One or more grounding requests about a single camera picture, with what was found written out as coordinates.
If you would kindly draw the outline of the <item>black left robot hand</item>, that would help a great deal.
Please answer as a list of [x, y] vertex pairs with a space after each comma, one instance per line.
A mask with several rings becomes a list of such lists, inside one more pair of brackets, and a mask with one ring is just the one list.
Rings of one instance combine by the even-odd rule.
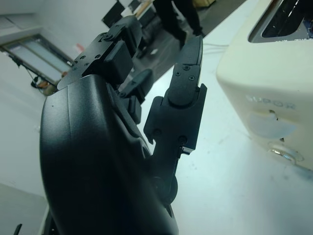
[[151, 70], [125, 79], [142, 38], [135, 16], [99, 34], [46, 98], [40, 166], [49, 206], [45, 234], [177, 235], [171, 207], [182, 154], [195, 150], [207, 88], [203, 43], [183, 46], [169, 88], [154, 98], [142, 131]]

